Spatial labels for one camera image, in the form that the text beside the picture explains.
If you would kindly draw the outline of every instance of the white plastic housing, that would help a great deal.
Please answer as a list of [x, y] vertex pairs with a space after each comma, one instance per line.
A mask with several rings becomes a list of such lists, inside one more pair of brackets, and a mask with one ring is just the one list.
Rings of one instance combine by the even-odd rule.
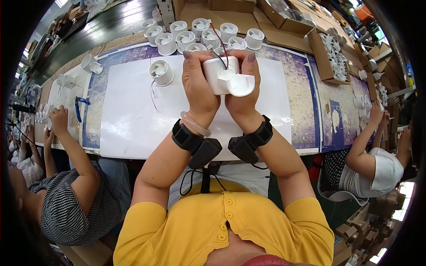
[[178, 52], [183, 53], [188, 45], [195, 43], [195, 34], [192, 31], [183, 31], [176, 36], [176, 42]]
[[203, 33], [203, 31], [210, 27], [210, 22], [211, 20], [207, 20], [205, 18], [197, 18], [192, 22], [191, 31], [195, 34], [195, 38], [197, 40], [200, 40], [201, 34]]
[[227, 48], [229, 50], [245, 50], [247, 48], [247, 42], [241, 37], [231, 37]]
[[[221, 57], [227, 64], [226, 57]], [[232, 94], [237, 97], [249, 95], [254, 90], [254, 76], [240, 74], [238, 59], [228, 57], [229, 67], [225, 70], [218, 58], [203, 63], [203, 72], [215, 95]]]
[[204, 45], [202, 45], [201, 43], [190, 44], [185, 49], [185, 51], [188, 51], [188, 52], [206, 51], [206, 50], [207, 50], [207, 48]]
[[173, 39], [176, 41], [176, 36], [178, 36], [179, 33], [187, 31], [188, 30], [188, 24], [185, 21], [175, 21], [172, 24], [170, 24], [170, 32], [173, 34]]
[[[151, 72], [158, 67], [157, 66], [158, 64], [162, 64], [162, 65], [166, 64], [167, 67], [165, 68], [165, 71], [161, 75], [155, 77], [155, 75], [152, 74]], [[151, 77], [154, 79], [155, 83], [159, 87], [164, 87], [169, 85], [173, 81], [173, 78], [175, 77], [175, 72], [173, 72], [173, 69], [169, 66], [169, 63], [167, 63], [164, 60], [158, 60], [153, 62], [152, 65], [150, 66], [149, 72]]]
[[142, 23], [142, 30], [144, 31], [144, 36], [147, 36], [147, 30], [150, 29], [153, 26], [157, 26], [158, 23], [155, 21], [155, 19], [146, 20]]
[[[220, 31], [216, 30], [217, 35], [220, 37]], [[207, 39], [207, 36], [210, 34], [214, 34], [215, 35], [215, 39], [209, 40]], [[206, 46], [209, 47], [209, 45], [213, 46], [213, 49], [216, 49], [218, 47], [220, 47], [220, 40], [219, 38], [216, 36], [216, 34], [214, 33], [213, 29], [209, 28], [203, 31], [203, 33], [201, 34], [201, 42]]]
[[[170, 39], [170, 41], [165, 44], [161, 44], [162, 38]], [[173, 34], [169, 32], [165, 32], [158, 35], [157, 38], [155, 39], [155, 44], [158, 47], [158, 53], [162, 56], [171, 55], [178, 48], [178, 45], [174, 41]]]
[[146, 32], [146, 36], [148, 38], [148, 41], [150, 42], [150, 45], [152, 47], [157, 47], [157, 44], [155, 43], [155, 39], [161, 34], [164, 33], [163, 27], [161, 26], [153, 26], [149, 28]]
[[247, 42], [247, 47], [250, 50], [259, 50], [262, 47], [264, 38], [265, 34], [261, 30], [249, 29], [245, 36], [245, 41]]
[[232, 23], [223, 23], [220, 26], [220, 39], [228, 44], [229, 38], [237, 36], [238, 27]]

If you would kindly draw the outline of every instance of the blue handle pliers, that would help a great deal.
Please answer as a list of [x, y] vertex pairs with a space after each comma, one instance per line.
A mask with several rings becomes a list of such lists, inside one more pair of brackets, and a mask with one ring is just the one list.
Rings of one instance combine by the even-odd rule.
[[78, 102], [82, 102], [82, 103], [85, 103], [87, 105], [90, 105], [90, 103], [84, 98], [77, 97], [77, 96], [75, 97], [75, 112], [77, 113], [78, 121], [81, 123], [81, 116], [80, 116], [80, 109], [78, 107]]

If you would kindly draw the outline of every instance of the painted fingernail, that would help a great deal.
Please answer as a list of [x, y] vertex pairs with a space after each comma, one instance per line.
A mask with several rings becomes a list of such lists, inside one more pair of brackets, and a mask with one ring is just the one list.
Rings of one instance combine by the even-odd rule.
[[254, 62], [254, 60], [256, 59], [256, 54], [255, 53], [251, 53], [249, 56], [248, 56], [248, 62], [249, 63], [252, 63], [252, 62]]
[[191, 59], [191, 57], [192, 57], [191, 53], [190, 53], [190, 52], [188, 52], [188, 51], [184, 51], [184, 52], [183, 52], [183, 55], [184, 55], [184, 58], [185, 58], [185, 59]]

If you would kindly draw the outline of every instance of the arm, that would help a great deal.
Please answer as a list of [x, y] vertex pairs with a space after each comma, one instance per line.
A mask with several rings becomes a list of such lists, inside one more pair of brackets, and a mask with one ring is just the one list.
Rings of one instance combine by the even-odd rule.
[[54, 174], [58, 173], [56, 169], [55, 161], [52, 156], [52, 141], [55, 137], [53, 131], [50, 131], [48, 128], [44, 131], [44, 163], [46, 165], [46, 177], [51, 177]]
[[[245, 134], [256, 131], [264, 121], [255, 105], [259, 97], [260, 73], [254, 53], [232, 50], [230, 55], [240, 60], [242, 74], [255, 77], [255, 89], [244, 97], [230, 94], [225, 97], [225, 105], [231, 117]], [[275, 129], [271, 140], [257, 149], [261, 159], [277, 176], [282, 204], [287, 207], [295, 200], [304, 197], [315, 197], [308, 171], [294, 147], [288, 143]]]
[[[212, 59], [210, 52], [184, 52], [182, 82], [188, 98], [188, 115], [202, 125], [209, 127], [219, 109], [220, 98], [213, 95], [201, 70], [201, 63]], [[135, 182], [131, 206], [139, 202], [154, 202], [167, 210], [169, 188], [179, 178], [191, 155], [179, 148], [169, 133], [149, 156]]]
[[80, 175], [72, 184], [75, 197], [87, 216], [98, 192], [100, 173], [93, 166], [80, 144], [68, 132], [68, 109], [61, 105], [50, 113], [52, 128]]
[[373, 182], [374, 176], [376, 174], [376, 158], [372, 155], [364, 153], [364, 151], [371, 135], [373, 135], [374, 130], [382, 120], [383, 114], [384, 112], [380, 110], [379, 103], [375, 101], [370, 111], [370, 122], [364, 128], [361, 134], [354, 140], [351, 150], [345, 158], [345, 163], [350, 169], [366, 177], [371, 182]]

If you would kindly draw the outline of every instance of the white t-shirt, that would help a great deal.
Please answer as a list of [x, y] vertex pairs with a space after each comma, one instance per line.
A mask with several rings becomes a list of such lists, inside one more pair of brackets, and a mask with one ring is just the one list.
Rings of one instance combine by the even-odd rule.
[[339, 189], [351, 192], [356, 197], [379, 197], [393, 190], [404, 174], [404, 168], [395, 154], [381, 148], [373, 148], [368, 153], [376, 159], [376, 173], [371, 182], [346, 164], [340, 176]]

